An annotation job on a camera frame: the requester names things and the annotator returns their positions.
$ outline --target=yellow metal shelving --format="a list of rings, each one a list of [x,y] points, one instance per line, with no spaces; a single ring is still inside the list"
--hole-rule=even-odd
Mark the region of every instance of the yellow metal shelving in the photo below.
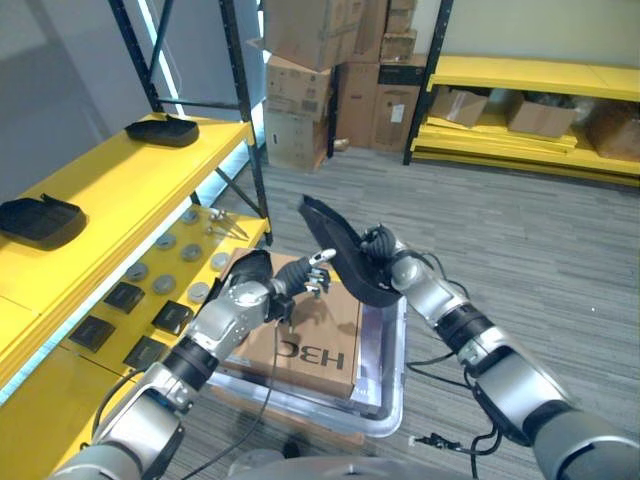
[[[187,147],[120,132],[23,194],[74,203],[88,224],[50,252],[0,237],[0,314],[21,311],[0,328],[0,387],[238,144],[254,141],[248,123],[194,120],[200,136]]]
[[[640,101],[640,70],[527,58],[441,55],[433,85],[510,88]]]
[[[526,58],[441,55],[434,85],[507,88],[640,101],[640,70]],[[580,131],[559,139],[510,132],[483,115],[471,129],[425,118],[411,145],[416,160],[438,159],[638,185],[640,162],[600,157]]]
[[[0,431],[11,432],[0,436],[0,465],[6,478],[46,477],[77,452],[82,442],[88,442],[95,409],[121,375],[130,371],[123,360],[141,336],[169,347],[178,340],[177,336],[151,323],[165,302],[172,300],[197,312],[200,305],[191,302],[187,292],[196,282],[213,284],[220,271],[211,266],[211,258],[218,253],[231,256],[236,248],[255,246],[268,227],[266,219],[230,214],[233,228],[214,224],[214,233],[206,234],[210,210],[196,205],[190,209],[198,213],[199,221],[175,222],[168,229],[177,239],[173,247],[161,250],[154,246],[140,258],[149,273],[135,283],[145,295],[131,313],[125,314],[103,301],[88,312],[115,327],[100,349],[94,353],[65,338],[0,407]],[[237,227],[248,236],[239,234]],[[194,243],[201,247],[202,256],[185,262],[180,252]],[[155,294],[152,289],[154,279],[162,274],[171,274],[176,281],[175,289],[166,295]],[[0,299],[0,307],[3,311],[11,309],[14,318],[24,317],[24,322],[32,320],[30,312],[18,305],[3,305]],[[127,388],[123,388],[117,393],[105,413],[126,391]],[[31,461],[33,452],[38,452],[35,462]]]

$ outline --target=round metal disc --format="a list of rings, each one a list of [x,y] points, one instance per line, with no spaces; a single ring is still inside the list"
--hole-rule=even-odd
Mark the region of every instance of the round metal disc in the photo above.
[[[187,297],[193,303],[204,303],[207,295],[209,295],[209,290],[209,285],[204,282],[194,283],[189,287]]]
[[[226,252],[216,253],[211,257],[211,268],[214,270],[222,270],[229,262],[229,258],[231,258],[231,256]]]
[[[182,249],[180,256],[185,262],[195,262],[202,256],[202,248],[197,243],[190,243]]]
[[[142,262],[137,262],[131,265],[129,268],[127,268],[127,271],[124,274],[124,276],[130,282],[135,283],[135,282],[141,282],[142,280],[147,278],[148,274],[149,274],[149,267],[147,267]]]
[[[160,275],[153,281],[151,288],[158,295],[166,295],[176,288],[176,279],[173,275]]]
[[[160,250],[169,250],[176,244],[176,236],[173,233],[165,232],[156,240],[156,247]]]
[[[193,225],[198,221],[199,217],[200,215],[198,215],[198,212],[196,212],[195,210],[187,210],[182,214],[180,220],[182,220],[182,223],[184,223],[185,225]]]

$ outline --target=white wall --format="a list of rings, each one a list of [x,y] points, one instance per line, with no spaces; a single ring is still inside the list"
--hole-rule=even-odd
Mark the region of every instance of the white wall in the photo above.
[[[138,1],[125,3],[150,57]],[[156,0],[156,9],[161,7]],[[242,38],[259,36],[255,8],[255,0],[236,0]],[[3,202],[147,114],[150,106],[106,0],[0,0],[0,32]],[[175,2],[167,42],[182,95],[236,102],[218,2]],[[262,54],[248,46],[243,50],[257,104],[264,96]],[[155,80],[168,96],[159,69]],[[239,118],[236,112],[186,111]]]
[[[434,3],[418,0],[417,49],[433,34]],[[443,52],[638,67],[639,25],[639,0],[454,0]]]
[[[439,8],[440,0],[418,0],[412,25],[418,32],[415,53],[429,53]]]
[[[0,201],[149,110],[114,29],[106,2],[0,2]]]

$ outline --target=black metal shelf frame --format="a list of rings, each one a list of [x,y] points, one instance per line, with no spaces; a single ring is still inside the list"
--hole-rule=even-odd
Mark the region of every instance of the black metal shelf frame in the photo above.
[[[427,84],[429,77],[436,71],[438,65],[438,59],[440,58],[440,52],[442,51],[442,44],[444,43],[444,36],[447,33],[447,25],[449,24],[449,17],[451,15],[451,9],[453,8],[453,0],[441,0],[440,8],[438,9],[438,16],[436,17],[436,25],[433,30],[433,37],[429,47],[429,55],[427,56],[427,66],[424,69],[422,78],[422,84],[420,86],[420,94],[418,95],[418,103],[413,113],[413,119],[411,120],[411,129],[409,130],[409,136],[407,137],[407,143],[404,146],[404,158],[402,163],[409,165],[411,163],[411,144],[413,139],[418,136],[420,131],[420,124],[424,119],[429,107],[433,103],[432,92],[427,92]]]
[[[213,101],[199,101],[182,98],[162,98],[158,95],[155,85],[153,84],[153,71],[157,66],[162,43],[167,32],[171,9],[174,0],[165,0],[158,24],[158,32],[156,42],[153,45],[151,54],[151,62],[147,66],[144,55],[140,48],[138,38],[136,37],[133,26],[127,14],[123,0],[109,0],[111,10],[115,17],[122,38],[127,46],[127,51],[131,57],[131,61],[135,67],[142,88],[144,89],[149,105],[154,112],[164,112],[163,104],[181,104],[194,107],[218,108],[225,110],[238,110],[243,122],[251,125],[251,134],[256,138],[253,122],[251,118],[251,100],[249,98],[249,88],[247,87],[247,79],[244,70],[244,59],[242,57],[242,49],[240,44],[240,34],[238,32],[238,22],[236,19],[235,6],[233,0],[218,0],[222,23],[224,26],[224,34],[227,40],[227,51],[229,53],[229,61],[231,62],[231,70],[233,73],[233,81],[236,88],[236,96],[238,103],[222,103]],[[262,164],[260,149],[254,141],[253,145],[247,145],[249,152],[249,163],[253,173],[253,181],[256,190],[258,203],[256,203],[238,186],[238,184],[229,177],[222,169],[216,168],[216,173],[224,180],[224,182],[238,194],[242,200],[251,207],[256,214],[262,218],[269,219],[269,209],[267,206],[267,197],[264,189],[264,181],[262,178]],[[191,194],[193,203],[200,205],[200,199],[196,192]],[[273,234],[271,231],[265,233],[265,240],[268,245],[273,242]]]

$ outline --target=brown cardboard box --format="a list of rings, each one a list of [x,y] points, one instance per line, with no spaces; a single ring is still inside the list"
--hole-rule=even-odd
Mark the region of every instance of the brown cardboard box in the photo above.
[[[365,0],[356,46],[349,62],[378,63],[387,5],[387,0]]]
[[[247,252],[236,249],[229,265]],[[277,272],[295,259],[272,253],[273,271]],[[320,299],[313,294],[303,294],[295,301],[293,334],[286,326],[278,328],[275,380],[349,398],[356,383],[362,320],[360,302],[341,283],[333,283],[329,293]],[[256,375],[270,375],[273,328],[273,324],[265,324],[251,332],[223,366]]]
[[[380,65],[371,148],[389,152],[404,149],[424,81],[425,64],[424,55],[414,55],[408,64]]]
[[[553,138],[564,135],[575,116],[576,112],[572,109],[528,102],[522,92],[516,92],[507,109],[509,130]]]
[[[376,103],[380,65],[344,63],[338,88],[337,138],[348,138],[354,147],[368,147]]]
[[[473,127],[489,100],[488,96],[476,95],[467,90],[439,86],[429,115]]]
[[[324,116],[331,69],[310,70],[272,55],[267,63],[267,110],[319,122]]]
[[[411,28],[413,12],[407,8],[392,8],[387,17],[387,33],[404,33]]]
[[[404,8],[406,10],[415,10],[416,0],[391,0],[389,8]]]
[[[327,156],[328,123],[309,117],[264,109],[269,163],[279,167],[313,171]]]
[[[640,161],[637,103],[607,100],[598,104],[587,121],[585,132],[601,157]]]
[[[353,54],[364,0],[264,0],[265,48],[316,71]]]
[[[416,45],[416,31],[405,33],[385,33],[380,49],[380,63],[406,63],[413,55]]]

